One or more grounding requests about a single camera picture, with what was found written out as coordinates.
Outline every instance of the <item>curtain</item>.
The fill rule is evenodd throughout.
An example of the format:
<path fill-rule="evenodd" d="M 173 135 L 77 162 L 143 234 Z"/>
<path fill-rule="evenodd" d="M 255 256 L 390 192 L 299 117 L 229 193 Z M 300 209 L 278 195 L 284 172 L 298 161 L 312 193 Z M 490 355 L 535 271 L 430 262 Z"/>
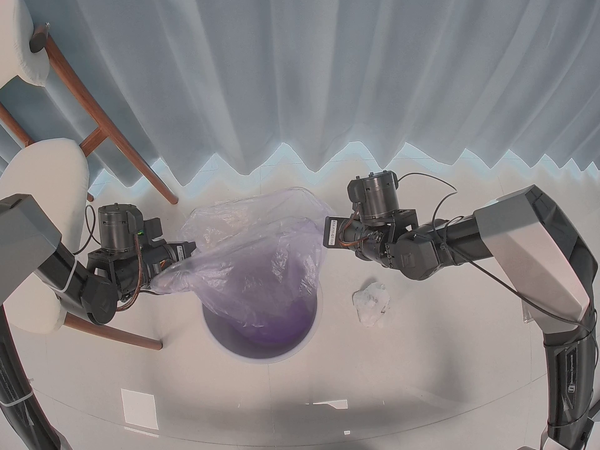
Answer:
<path fill-rule="evenodd" d="M 212 154 L 248 174 L 281 142 L 311 170 L 360 141 L 451 164 L 600 166 L 600 0 L 25 0 L 150 163 L 181 184 Z M 0 101 L 35 139 L 95 124 L 50 73 Z M 0 167 L 19 146 L 0 135 Z M 89 158 L 131 185 L 108 141 Z"/>

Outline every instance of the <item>floor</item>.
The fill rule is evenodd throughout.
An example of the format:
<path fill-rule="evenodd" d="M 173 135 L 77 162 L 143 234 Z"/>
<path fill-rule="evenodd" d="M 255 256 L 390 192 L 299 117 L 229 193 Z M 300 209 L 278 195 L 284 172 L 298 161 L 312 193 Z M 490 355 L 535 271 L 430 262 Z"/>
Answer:
<path fill-rule="evenodd" d="M 213 157 L 182 187 L 161 162 L 154 168 L 180 197 L 176 206 L 147 181 L 124 188 L 106 174 L 91 187 L 94 208 L 133 203 L 145 218 L 161 218 L 169 240 L 196 207 L 294 186 L 311 190 L 337 215 L 349 215 L 349 180 L 379 170 L 361 144 L 350 144 L 318 173 L 285 145 L 249 176 Z M 471 214 L 536 183 L 600 256 L 600 172 L 593 166 L 581 172 L 570 162 L 558 169 L 544 158 L 530 169 L 507 154 L 488 169 L 469 152 L 447 166 L 405 146 L 387 168 L 454 184 L 459 193 L 442 206 L 442 218 Z M 446 193 L 443 184 L 412 176 L 402 180 L 399 200 L 425 222 Z M 495 261 L 484 266 L 506 278 Z M 374 280 L 386 285 L 391 308 L 378 325 L 364 327 L 352 293 Z M 304 349 L 275 364 L 226 355 L 207 336 L 192 293 L 141 295 L 111 322 L 160 338 L 160 352 L 66 327 L 50 335 L 15 328 L 13 335 L 50 422 L 75 450 L 538 448 L 547 417 L 541 332 L 523 322 L 521 303 L 508 291 L 472 267 L 409 281 L 343 250 L 328 251 L 320 283 L 316 333 Z M 596 383 L 600 395 L 600 372 Z M 154 395 L 158 430 L 125 422 L 121 389 Z M 347 408 L 316 404 L 336 400 L 346 400 Z M 8 442 L 3 448 L 22 448 L 4 419 L 0 437 Z"/>

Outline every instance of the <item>white label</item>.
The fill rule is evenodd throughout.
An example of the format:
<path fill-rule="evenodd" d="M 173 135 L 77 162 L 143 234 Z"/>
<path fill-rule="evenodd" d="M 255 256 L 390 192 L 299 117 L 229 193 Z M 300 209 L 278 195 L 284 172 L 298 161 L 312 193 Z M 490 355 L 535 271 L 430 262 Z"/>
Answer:
<path fill-rule="evenodd" d="M 335 245 L 335 231 L 337 230 L 337 220 L 331 220 L 329 227 L 329 244 Z"/>

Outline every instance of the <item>translucent plastic bag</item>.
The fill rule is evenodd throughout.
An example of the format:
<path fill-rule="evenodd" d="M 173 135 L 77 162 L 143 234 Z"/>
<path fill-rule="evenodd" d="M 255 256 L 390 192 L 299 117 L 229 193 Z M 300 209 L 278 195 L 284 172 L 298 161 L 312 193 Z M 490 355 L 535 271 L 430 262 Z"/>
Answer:
<path fill-rule="evenodd" d="M 192 290 L 252 341 L 288 343 L 314 316 L 331 213 L 304 188 L 196 209 L 177 239 L 197 250 L 155 277 L 152 289 Z"/>

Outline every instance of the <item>light under curtain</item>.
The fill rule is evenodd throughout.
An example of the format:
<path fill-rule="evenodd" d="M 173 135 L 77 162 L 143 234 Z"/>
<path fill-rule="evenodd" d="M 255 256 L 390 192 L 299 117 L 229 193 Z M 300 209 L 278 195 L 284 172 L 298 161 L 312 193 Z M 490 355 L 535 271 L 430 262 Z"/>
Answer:
<path fill-rule="evenodd" d="M 508 149 L 600 166 L 600 0 L 25 0 L 115 124 L 181 184 L 212 154 L 239 173 L 281 142 L 311 170 L 361 141 L 451 164 Z M 95 128 L 50 71 L 0 101 L 34 139 Z M 0 130 L 0 170 L 19 146 Z M 131 185 L 105 141 L 89 157 Z"/>

